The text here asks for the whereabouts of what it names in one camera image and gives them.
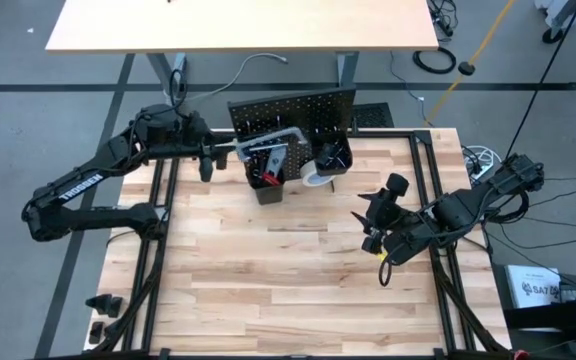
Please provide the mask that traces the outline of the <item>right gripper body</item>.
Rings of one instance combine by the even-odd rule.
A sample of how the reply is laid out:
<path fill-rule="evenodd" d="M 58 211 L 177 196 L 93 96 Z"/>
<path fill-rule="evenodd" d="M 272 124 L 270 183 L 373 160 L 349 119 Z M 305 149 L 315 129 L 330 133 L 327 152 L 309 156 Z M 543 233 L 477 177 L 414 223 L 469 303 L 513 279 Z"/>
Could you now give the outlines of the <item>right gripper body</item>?
<path fill-rule="evenodd" d="M 372 225 L 372 234 L 366 235 L 362 249 L 368 253 L 380 253 L 382 238 L 386 231 L 391 229 L 404 213 L 396 204 L 399 197 L 403 197 L 409 187 L 409 182 L 397 173 L 391 173 L 382 191 L 382 198 L 369 201 L 364 217 Z"/>

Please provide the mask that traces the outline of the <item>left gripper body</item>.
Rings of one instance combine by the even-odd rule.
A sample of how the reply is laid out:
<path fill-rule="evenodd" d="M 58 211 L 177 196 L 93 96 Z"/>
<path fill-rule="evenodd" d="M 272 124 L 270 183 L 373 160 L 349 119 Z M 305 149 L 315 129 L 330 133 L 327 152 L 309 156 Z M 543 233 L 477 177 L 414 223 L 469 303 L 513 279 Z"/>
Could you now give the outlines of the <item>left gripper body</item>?
<path fill-rule="evenodd" d="M 192 146 L 198 148 L 194 155 L 199 158 L 201 181 L 208 183 L 212 179 L 214 169 L 227 168 L 231 136 L 213 132 L 197 111 L 188 114 L 186 126 Z"/>

